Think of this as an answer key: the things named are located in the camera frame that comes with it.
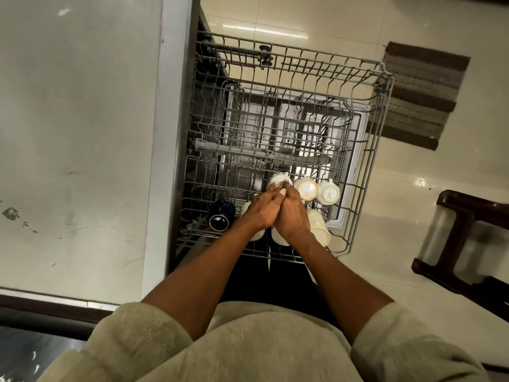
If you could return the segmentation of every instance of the lower dish rack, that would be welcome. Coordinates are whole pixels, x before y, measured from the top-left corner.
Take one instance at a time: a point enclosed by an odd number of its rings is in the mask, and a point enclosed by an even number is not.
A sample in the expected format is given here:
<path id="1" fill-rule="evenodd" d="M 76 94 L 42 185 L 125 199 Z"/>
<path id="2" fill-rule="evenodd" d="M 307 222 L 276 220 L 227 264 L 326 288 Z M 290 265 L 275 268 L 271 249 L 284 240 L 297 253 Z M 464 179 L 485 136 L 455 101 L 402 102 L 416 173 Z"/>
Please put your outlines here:
<path id="1" fill-rule="evenodd" d="M 177 255 L 221 235 L 207 223 L 214 201 L 238 215 L 277 172 L 339 186 L 334 205 L 305 205 L 326 221 L 329 249 L 348 253 L 392 83 L 379 62 L 200 32 Z M 243 254 L 302 262 L 270 230 Z"/>

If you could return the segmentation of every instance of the person's left hand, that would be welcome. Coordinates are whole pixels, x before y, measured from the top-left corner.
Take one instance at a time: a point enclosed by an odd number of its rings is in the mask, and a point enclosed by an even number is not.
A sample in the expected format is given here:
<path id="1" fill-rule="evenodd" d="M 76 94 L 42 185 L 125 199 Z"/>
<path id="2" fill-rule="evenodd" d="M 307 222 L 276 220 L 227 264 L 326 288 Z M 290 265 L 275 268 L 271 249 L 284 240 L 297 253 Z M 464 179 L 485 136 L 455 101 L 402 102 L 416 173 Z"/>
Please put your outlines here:
<path id="1" fill-rule="evenodd" d="M 272 184 L 265 193 L 257 194 L 251 205 L 239 220 L 240 223 L 252 228 L 256 233 L 274 225 L 279 208 L 284 200 L 286 189 Z"/>

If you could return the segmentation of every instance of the cup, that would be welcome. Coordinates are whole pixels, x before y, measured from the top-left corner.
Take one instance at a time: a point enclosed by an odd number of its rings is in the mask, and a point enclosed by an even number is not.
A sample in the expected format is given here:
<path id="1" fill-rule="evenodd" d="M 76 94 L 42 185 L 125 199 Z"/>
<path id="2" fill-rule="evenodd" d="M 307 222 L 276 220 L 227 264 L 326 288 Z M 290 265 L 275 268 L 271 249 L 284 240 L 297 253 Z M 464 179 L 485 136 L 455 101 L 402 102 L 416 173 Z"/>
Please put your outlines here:
<path id="1" fill-rule="evenodd" d="M 341 197 L 340 188 L 329 179 L 318 184 L 317 201 L 322 205 L 334 205 Z"/>
<path id="2" fill-rule="evenodd" d="M 308 219 L 311 233 L 315 235 L 320 245 L 327 246 L 330 243 L 330 232 L 325 225 L 322 214 L 316 209 L 308 209 Z"/>
<path id="3" fill-rule="evenodd" d="M 289 246 L 289 244 L 286 242 L 286 240 L 283 237 L 281 237 L 281 235 L 279 234 L 279 232 L 277 231 L 277 229 L 275 227 L 271 228 L 271 235 L 272 235 L 272 240 L 274 240 L 274 242 L 276 244 L 279 244 L 282 246 Z"/>
<path id="4" fill-rule="evenodd" d="M 235 220 L 235 205 L 226 199 L 214 202 L 209 210 L 209 226 L 216 232 L 224 232 Z"/>
<path id="5" fill-rule="evenodd" d="M 318 185 L 315 180 L 307 176 L 299 178 L 293 183 L 293 186 L 299 191 L 300 199 L 304 201 L 312 201 L 318 195 Z"/>
<path id="6" fill-rule="evenodd" d="M 240 208 L 240 217 L 244 215 L 244 213 L 247 211 L 247 208 L 249 208 L 249 205 L 251 205 L 251 201 L 248 201 L 244 205 L 242 205 L 242 207 Z M 256 232 L 256 234 L 251 238 L 250 241 L 260 240 L 264 234 L 265 229 L 262 229 L 261 231 Z"/>
<path id="7" fill-rule="evenodd" d="M 289 181 L 289 184 L 293 185 L 292 180 L 289 178 L 288 172 L 274 174 L 269 181 L 269 185 L 275 183 L 276 186 L 283 187 L 284 181 Z"/>

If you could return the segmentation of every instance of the striped mat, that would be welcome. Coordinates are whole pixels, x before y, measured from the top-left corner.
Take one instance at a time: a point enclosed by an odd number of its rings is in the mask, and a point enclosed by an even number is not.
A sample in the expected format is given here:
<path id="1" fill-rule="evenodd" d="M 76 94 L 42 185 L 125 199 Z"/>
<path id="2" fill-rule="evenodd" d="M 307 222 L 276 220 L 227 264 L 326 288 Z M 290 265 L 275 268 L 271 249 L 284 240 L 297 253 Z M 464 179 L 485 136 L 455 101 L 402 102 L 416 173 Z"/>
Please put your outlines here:
<path id="1" fill-rule="evenodd" d="M 470 57 L 390 42 L 383 61 L 396 77 L 382 136 L 436 150 Z"/>

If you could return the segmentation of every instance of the hand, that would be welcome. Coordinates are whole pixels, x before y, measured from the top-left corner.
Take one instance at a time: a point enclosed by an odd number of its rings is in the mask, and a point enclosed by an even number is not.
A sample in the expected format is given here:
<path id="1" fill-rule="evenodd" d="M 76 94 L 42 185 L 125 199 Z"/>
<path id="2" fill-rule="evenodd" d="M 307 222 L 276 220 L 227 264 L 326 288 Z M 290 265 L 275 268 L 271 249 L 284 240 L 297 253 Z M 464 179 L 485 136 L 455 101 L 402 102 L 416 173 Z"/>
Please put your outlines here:
<path id="1" fill-rule="evenodd" d="M 271 227 L 274 225 L 286 192 L 286 189 L 272 184 L 265 193 L 255 196 L 239 222 L 252 228 L 253 234 Z"/>
<path id="2" fill-rule="evenodd" d="M 284 189 L 286 189 L 286 197 L 274 227 L 281 237 L 293 246 L 292 241 L 295 236 L 306 234 L 310 230 L 309 219 L 306 208 L 300 199 L 299 191 L 288 181 L 284 182 Z"/>

